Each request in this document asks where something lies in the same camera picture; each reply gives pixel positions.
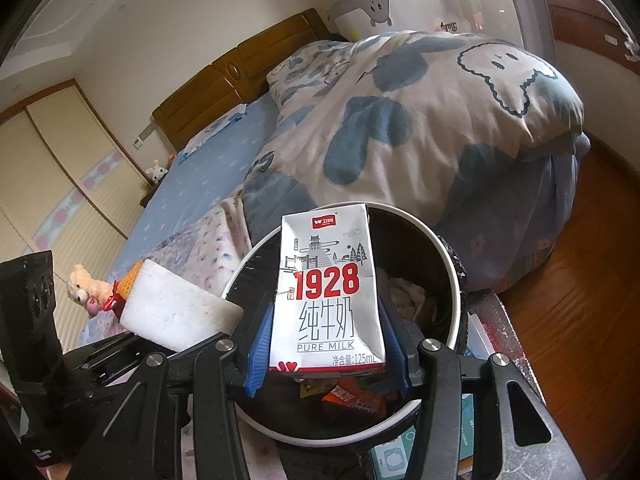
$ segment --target bedside table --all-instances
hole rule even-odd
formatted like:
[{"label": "bedside table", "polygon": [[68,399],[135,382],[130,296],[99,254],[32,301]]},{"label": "bedside table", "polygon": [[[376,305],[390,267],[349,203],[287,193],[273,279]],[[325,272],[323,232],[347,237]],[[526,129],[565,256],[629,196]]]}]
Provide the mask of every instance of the bedside table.
[{"label": "bedside table", "polygon": [[160,187],[159,182],[157,184],[154,184],[152,188],[149,190],[149,192],[142,197],[142,199],[140,200],[140,205],[142,207],[146,207],[146,205],[149,203],[149,200],[153,198],[153,196],[156,194],[156,191],[158,190],[159,187]]}]

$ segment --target ceiling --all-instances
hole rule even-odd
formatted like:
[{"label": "ceiling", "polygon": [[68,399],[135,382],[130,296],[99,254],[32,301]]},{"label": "ceiling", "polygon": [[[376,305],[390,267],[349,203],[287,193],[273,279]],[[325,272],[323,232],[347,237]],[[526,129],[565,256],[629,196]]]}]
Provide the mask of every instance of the ceiling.
[{"label": "ceiling", "polygon": [[124,0],[44,0],[0,66],[0,80],[56,60],[69,65],[68,58],[105,14],[124,5]]}]

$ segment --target wooden bed frame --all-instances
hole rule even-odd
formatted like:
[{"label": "wooden bed frame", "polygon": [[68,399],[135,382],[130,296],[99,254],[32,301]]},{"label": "wooden bed frame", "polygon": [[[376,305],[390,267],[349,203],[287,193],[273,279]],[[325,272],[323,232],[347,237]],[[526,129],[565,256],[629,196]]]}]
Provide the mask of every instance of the wooden bed frame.
[{"label": "wooden bed frame", "polygon": [[162,102],[153,117],[177,151],[201,129],[269,90],[266,75],[301,46],[329,39],[315,9],[307,9],[243,41],[200,70]]}]

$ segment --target milk carton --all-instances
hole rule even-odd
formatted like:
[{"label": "milk carton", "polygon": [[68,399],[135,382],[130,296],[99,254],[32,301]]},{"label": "milk carton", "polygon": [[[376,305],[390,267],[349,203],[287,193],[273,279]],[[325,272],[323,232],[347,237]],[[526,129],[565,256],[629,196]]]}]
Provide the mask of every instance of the milk carton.
[{"label": "milk carton", "polygon": [[270,370],[296,377],[382,371],[376,298],[364,204],[283,216]]}]

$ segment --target blue bed sheet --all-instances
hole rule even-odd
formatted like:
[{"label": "blue bed sheet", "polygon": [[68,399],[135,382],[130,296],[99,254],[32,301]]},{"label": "blue bed sheet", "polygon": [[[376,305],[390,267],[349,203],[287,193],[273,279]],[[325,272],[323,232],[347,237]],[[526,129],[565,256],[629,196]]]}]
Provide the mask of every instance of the blue bed sheet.
[{"label": "blue bed sheet", "polygon": [[183,163],[174,163],[130,233],[108,281],[121,278],[136,260],[231,195],[273,133],[277,117],[278,107],[265,94],[247,106],[241,120],[217,133]]}]

